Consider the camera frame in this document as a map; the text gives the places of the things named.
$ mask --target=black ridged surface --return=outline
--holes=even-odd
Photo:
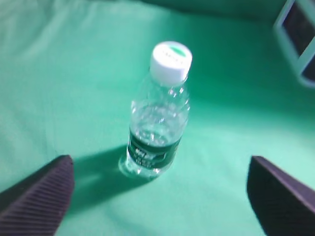
[[[315,236],[315,192],[261,156],[252,157],[247,194],[266,235]]]
[[[52,236],[74,189],[73,162],[60,156],[0,194],[0,236]]]

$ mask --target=plastic bottle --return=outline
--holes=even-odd
[[[156,178],[173,162],[189,114],[186,80],[190,50],[177,42],[155,46],[149,75],[131,103],[130,136],[123,172]]]

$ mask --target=water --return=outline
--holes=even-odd
[[[124,168],[128,173],[155,178],[171,165],[187,114],[171,105],[134,105]]]

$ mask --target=green fabric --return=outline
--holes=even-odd
[[[173,166],[143,184],[117,162],[164,40],[193,53],[191,116]],[[58,236],[263,235],[250,156],[315,187],[314,101],[267,23],[120,0],[0,1],[0,191],[71,154],[76,190]]]
[[[286,0],[142,0],[176,10],[274,22]]]

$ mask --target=white bottle cap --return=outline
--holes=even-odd
[[[162,42],[152,52],[150,73],[152,77],[167,86],[176,86],[185,82],[192,54],[183,44]]]

